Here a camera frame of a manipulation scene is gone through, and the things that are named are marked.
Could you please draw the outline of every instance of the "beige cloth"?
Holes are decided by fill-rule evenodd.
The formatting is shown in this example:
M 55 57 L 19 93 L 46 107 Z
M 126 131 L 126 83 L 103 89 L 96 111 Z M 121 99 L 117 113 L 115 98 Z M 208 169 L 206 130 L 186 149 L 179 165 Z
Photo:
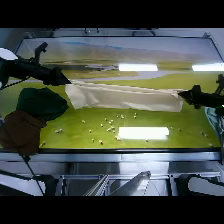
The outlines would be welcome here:
M 75 109 L 104 107 L 180 112 L 183 105 L 183 99 L 177 94 L 177 90 L 72 81 L 72 84 L 66 85 L 65 91 Z

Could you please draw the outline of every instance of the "pile of clothing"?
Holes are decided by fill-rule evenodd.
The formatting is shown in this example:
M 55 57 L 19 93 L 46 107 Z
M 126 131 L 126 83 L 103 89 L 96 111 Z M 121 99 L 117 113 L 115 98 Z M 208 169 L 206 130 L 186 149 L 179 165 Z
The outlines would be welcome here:
M 20 155 L 38 153 L 41 128 L 67 109 L 67 101 L 48 88 L 23 89 L 16 110 L 0 120 L 0 144 Z

